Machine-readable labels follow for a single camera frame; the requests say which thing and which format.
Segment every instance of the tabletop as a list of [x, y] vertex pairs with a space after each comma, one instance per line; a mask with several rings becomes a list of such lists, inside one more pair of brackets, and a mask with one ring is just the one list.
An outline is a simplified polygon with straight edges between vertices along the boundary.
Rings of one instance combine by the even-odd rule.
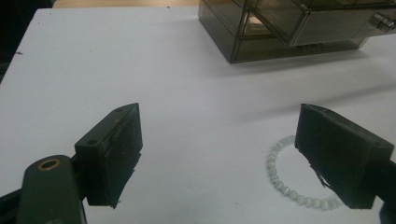
[[[266, 157], [295, 134], [302, 103], [394, 144], [396, 36], [229, 64], [197, 15], [197, 7], [38, 10], [0, 85], [0, 195], [20, 188], [34, 161], [73, 156], [112, 109], [139, 103], [140, 162], [117, 209], [84, 202], [89, 223], [379, 223], [379, 199], [371, 210], [322, 211], [283, 197]], [[296, 149], [278, 162], [289, 186], [332, 195]]]

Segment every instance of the dark background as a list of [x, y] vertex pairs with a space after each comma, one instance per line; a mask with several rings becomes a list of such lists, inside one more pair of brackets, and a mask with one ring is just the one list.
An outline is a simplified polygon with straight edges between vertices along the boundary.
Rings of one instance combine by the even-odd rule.
[[0, 0], [0, 82], [35, 11], [52, 7], [54, 1]]

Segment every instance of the white bead necklace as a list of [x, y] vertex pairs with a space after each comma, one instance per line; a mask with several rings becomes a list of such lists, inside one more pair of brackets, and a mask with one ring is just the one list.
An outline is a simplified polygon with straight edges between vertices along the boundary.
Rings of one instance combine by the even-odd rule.
[[294, 144], [294, 140], [295, 140], [294, 135], [285, 137], [284, 139], [280, 140], [270, 150], [270, 154], [268, 155], [267, 158], [267, 166], [268, 166], [267, 170], [268, 170], [268, 175], [270, 176], [271, 183], [274, 185], [274, 187], [277, 190], [281, 191], [283, 195], [291, 198], [300, 205], [305, 205], [306, 207], [312, 207], [315, 209], [321, 209], [327, 211], [327, 210], [333, 210], [339, 207], [340, 205], [342, 205], [343, 202], [336, 195], [327, 199], [316, 199], [316, 198], [306, 197], [299, 194], [296, 190], [290, 189], [289, 187], [285, 186], [284, 183], [280, 181], [276, 170], [277, 153], [283, 148]]

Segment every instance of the white surface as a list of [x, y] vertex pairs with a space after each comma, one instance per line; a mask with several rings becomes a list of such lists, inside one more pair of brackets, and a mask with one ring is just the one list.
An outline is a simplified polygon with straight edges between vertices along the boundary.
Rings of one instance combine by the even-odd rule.
[[[306, 209], [266, 176], [270, 146], [295, 134], [300, 103], [395, 143], [396, 36], [361, 50], [228, 64], [197, 7], [38, 10], [0, 86], [0, 195], [112, 109], [138, 102], [144, 147], [116, 210], [89, 223], [379, 223], [373, 210]], [[296, 150], [282, 179], [324, 191]]]

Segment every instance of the transparent plastic box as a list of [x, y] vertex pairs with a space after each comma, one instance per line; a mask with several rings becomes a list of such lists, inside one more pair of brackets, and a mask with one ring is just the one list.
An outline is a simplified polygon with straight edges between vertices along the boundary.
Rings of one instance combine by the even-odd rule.
[[358, 49], [396, 33], [389, 0], [201, 0], [199, 18], [230, 63]]

